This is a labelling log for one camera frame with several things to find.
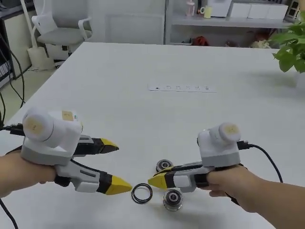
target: bottle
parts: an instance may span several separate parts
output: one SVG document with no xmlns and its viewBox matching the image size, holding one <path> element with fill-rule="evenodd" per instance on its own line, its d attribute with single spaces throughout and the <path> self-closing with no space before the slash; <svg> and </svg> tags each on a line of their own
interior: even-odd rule
<svg viewBox="0 0 305 229">
<path fill-rule="evenodd" d="M 194 2 L 194 0 L 188 0 L 186 2 L 186 5 L 187 5 L 186 15 L 187 16 L 194 16 L 194 12 L 195 12 L 195 2 Z"/>
</svg>

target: potted plant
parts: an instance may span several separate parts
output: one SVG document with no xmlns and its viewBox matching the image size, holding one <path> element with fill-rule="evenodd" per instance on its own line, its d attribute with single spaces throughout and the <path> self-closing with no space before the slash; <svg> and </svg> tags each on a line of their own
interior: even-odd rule
<svg viewBox="0 0 305 229">
<path fill-rule="evenodd" d="M 300 21 L 285 32 L 273 35 L 270 40 L 280 44 L 280 50 L 273 54 L 280 69 L 285 73 L 294 67 L 296 87 L 305 91 L 305 11 L 301 12 Z"/>
</svg>

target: printed label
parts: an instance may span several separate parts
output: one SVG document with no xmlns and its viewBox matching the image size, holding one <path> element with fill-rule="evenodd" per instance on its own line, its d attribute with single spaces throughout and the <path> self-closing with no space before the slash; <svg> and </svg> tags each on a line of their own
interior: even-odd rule
<svg viewBox="0 0 305 229">
<path fill-rule="evenodd" d="M 73 113 L 71 111 L 62 111 L 62 119 L 64 121 L 72 121 L 73 122 Z"/>
<path fill-rule="evenodd" d="M 28 118 L 23 128 L 29 130 L 35 135 L 40 135 L 43 131 L 43 125 L 34 118 Z"/>
</svg>

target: power strip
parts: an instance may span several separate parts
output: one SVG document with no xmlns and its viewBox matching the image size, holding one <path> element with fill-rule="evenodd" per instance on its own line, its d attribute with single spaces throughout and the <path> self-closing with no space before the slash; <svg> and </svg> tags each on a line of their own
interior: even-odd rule
<svg viewBox="0 0 305 229">
<path fill-rule="evenodd" d="M 216 91 L 207 86 L 199 85 L 180 85 L 180 84 L 151 84 L 148 85 L 150 91 L 165 91 L 165 92 L 201 92 L 215 93 Z"/>
</svg>

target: cup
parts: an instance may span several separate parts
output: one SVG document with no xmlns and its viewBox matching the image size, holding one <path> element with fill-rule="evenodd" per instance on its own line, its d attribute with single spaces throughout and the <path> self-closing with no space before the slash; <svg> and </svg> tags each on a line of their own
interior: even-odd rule
<svg viewBox="0 0 305 229">
<path fill-rule="evenodd" d="M 211 18 L 212 15 L 212 7 L 205 6 L 200 8 L 200 14 L 203 14 L 204 18 Z"/>
</svg>

